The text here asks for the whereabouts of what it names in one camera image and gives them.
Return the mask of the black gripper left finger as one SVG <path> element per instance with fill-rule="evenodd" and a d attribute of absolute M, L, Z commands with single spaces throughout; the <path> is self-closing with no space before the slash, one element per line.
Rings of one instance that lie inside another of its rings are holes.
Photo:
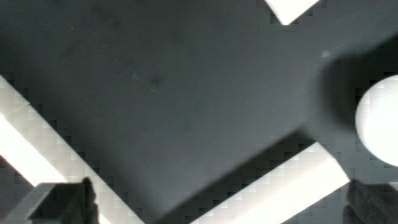
<path fill-rule="evenodd" d="M 41 183 L 0 224 L 100 224 L 100 208 L 89 178 L 76 183 Z"/>

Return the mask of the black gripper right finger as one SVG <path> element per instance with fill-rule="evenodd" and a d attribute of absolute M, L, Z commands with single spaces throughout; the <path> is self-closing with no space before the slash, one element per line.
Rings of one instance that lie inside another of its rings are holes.
<path fill-rule="evenodd" d="M 347 192 L 343 224 L 398 224 L 398 190 L 354 180 Z"/>

